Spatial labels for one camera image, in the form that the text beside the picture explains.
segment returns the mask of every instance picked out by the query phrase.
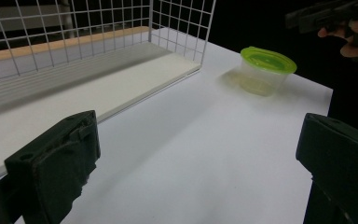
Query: white table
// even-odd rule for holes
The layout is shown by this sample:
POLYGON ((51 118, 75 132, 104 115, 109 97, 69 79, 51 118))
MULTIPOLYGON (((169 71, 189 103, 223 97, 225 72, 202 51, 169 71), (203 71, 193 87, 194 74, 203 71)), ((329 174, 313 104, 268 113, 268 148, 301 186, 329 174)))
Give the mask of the white table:
POLYGON ((199 73, 99 124, 102 156, 63 223, 302 223, 296 144, 332 90, 291 75, 254 95, 229 82, 240 62, 208 44, 199 73))

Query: wire mesh panel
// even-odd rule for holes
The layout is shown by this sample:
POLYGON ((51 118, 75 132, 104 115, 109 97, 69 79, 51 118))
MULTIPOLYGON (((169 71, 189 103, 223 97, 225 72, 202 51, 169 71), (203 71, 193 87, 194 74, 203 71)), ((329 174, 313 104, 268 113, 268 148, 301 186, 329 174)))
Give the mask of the wire mesh panel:
POLYGON ((214 0, 0 0, 0 80, 152 42, 201 62, 214 0))
POLYGON ((214 5, 214 0, 154 1, 151 42, 201 63, 214 5))

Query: plastic food container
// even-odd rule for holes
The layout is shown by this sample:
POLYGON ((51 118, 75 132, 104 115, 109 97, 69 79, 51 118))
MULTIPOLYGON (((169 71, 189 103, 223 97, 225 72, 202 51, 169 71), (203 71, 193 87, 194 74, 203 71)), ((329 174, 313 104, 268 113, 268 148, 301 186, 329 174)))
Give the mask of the plastic food container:
POLYGON ((288 57, 266 49, 249 47, 241 51, 241 86, 248 92, 270 96, 287 76, 297 70, 288 57))

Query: black background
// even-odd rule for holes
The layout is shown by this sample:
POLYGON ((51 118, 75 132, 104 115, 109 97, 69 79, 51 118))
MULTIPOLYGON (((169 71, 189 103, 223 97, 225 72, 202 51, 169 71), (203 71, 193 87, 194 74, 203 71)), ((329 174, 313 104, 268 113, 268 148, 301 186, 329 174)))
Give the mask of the black background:
POLYGON ((358 63, 340 55, 346 41, 285 27, 285 14, 317 2, 217 0, 209 41, 236 52, 254 46, 286 55, 297 75, 334 90, 328 116, 358 129, 358 63))

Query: lime green lid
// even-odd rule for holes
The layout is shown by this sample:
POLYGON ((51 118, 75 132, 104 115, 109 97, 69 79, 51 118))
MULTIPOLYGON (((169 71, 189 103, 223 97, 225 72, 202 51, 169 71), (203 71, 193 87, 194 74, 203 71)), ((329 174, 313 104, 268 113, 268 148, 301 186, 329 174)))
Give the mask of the lime green lid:
POLYGON ((282 75, 289 75, 297 70, 297 65, 288 57, 266 49, 249 47, 241 50, 242 58, 251 66, 282 75))

